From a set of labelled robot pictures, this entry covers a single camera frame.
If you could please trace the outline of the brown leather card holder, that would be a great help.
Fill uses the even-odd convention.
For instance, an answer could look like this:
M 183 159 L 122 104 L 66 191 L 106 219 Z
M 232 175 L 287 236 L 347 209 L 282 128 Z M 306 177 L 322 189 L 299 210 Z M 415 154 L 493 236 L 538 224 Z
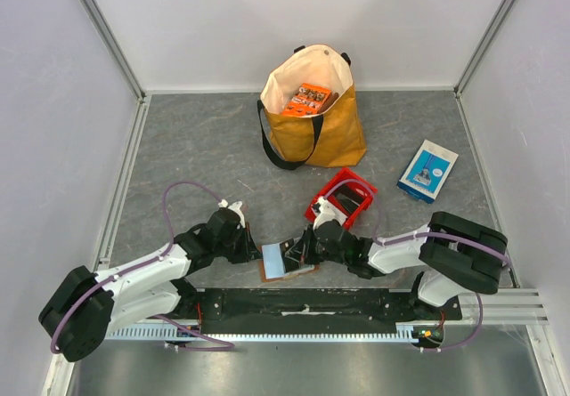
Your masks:
M 305 263 L 305 266 L 301 267 L 300 270 L 286 273 L 281 258 L 281 244 L 283 242 L 262 246 L 263 258 L 260 263 L 260 274 L 264 283 L 292 279 L 319 270 L 318 265 Z

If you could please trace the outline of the red plastic bin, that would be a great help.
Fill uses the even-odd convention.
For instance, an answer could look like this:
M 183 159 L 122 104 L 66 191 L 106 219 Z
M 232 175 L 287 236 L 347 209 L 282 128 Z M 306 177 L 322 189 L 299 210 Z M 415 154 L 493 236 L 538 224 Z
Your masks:
M 332 197 L 332 193 L 339 187 L 342 186 L 349 186 L 353 189 L 360 189 L 362 191 L 366 191 L 370 193 L 370 196 L 372 197 L 372 201 L 370 203 L 370 205 L 373 203 L 374 197 L 378 192 L 378 189 L 376 187 L 374 187 L 372 184 L 370 184 L 369 182 L 365 181 L 361 176 L 359 176 L 358 174 L 356 174 L 355 172 L 353 172 L 352 170 L 350 170 L 347 167 L 342 168 L 340 171 L 338 171 L 331 180 L 329 180 L 313 197 L 312 201 L 310 202 L 308 208 L 305 210 L 305 218 L 309 221 L 309 222 L 313 222 L 314 221 L 314 213 L 311 210 L 311 205 L 313 203 L 316 202 L 317 198 L 320 196 L 325 197 L 328 201 L 330 201 L 334 206 L 336 206 L 333 201 L 333 197 Z M 359 214 L 354 220 L 348 219 L 346 218 L 345 223 L 343 224 L 343 227 L 347 230 L 350 230 L 351 227 L 354 225 L 356 219 L 360 216 L 361 214 Z

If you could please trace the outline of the blue white box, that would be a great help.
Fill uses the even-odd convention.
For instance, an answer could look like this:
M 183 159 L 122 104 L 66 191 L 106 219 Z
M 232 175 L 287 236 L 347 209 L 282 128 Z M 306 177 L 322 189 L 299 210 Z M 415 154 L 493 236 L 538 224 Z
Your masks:
M 424 140 L 404 169 L 396 187 L 408 195 L 433 204 L 459 155 Z

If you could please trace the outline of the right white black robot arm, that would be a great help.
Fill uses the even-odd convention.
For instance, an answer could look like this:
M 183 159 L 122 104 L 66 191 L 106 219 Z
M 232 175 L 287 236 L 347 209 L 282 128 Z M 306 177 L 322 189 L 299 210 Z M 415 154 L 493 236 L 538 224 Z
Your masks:
M 410 313 L 428 319 L 464 292 L 493 295 L 503 271 L 508 239 L 500 232 L 446 212 L 418 229 L 391 238 L 359 238 L 334 215 L 319 215 L 302 236 L 281 249 L 286 271 L 339 263 L 362 279 L 425 267 L 408 296 Z

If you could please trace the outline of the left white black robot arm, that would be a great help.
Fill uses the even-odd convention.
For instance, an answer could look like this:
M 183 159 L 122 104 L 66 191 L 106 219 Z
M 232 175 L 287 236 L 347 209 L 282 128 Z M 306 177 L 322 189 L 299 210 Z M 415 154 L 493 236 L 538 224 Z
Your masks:
M 244 205 L 222 202 L 209 220 L 132 262 L 91 272 L 70 271 L 38 321 L 51 337 L 50 349 L 76 362 L 97 349 L 106 336 L 142 319 L 172 313 L 179 319 L 195 311 L 193 272 L 223 257 L 248 263 L 261 253 L 251 237 Z

